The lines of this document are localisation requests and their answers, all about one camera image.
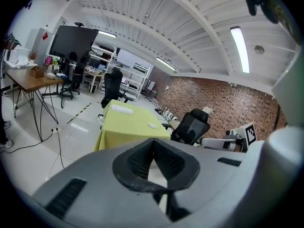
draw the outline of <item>yellow tablecloth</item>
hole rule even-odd
[[[112,105],[120,105],[133,110],[133,115],[107,110]],[[104,126],[99,134],[95,151],[117,147],[146,138],[170,139],[170,134],[151,111],[135,105],[111,100],[104,108]]]

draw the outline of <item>large black screen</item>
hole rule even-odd
[[[97,34],[97,29],[59,26],[49,53],[75,62],[86,63],[87,55]]]

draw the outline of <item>shoe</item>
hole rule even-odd
[[[7,129],[7,128],[9,128],[10,126],[11,126],[10,121],[6,121],[6,122],[4,122],[3,129]]]
[[[14,142],[12,141],[12,140],[10,140],[10,139],[8,139],[7,141],[6,141],[6,143],[0,143],[0,147],[1,148],[10,148],[11,146],[13,146],[13,144],[14,144]]]

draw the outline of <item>electrical outlet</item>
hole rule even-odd
[[[56,128],[52,128],[52,129],[51,129],[51,132],[56,133],[56,132],[57,132]]]

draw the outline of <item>computer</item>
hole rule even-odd
[[[100,60],[91,58],[89,65],[94,68],[98,68],[100,65]]]
[[[104,70],[105,65],[99,64],[98,69],[99,70]]]

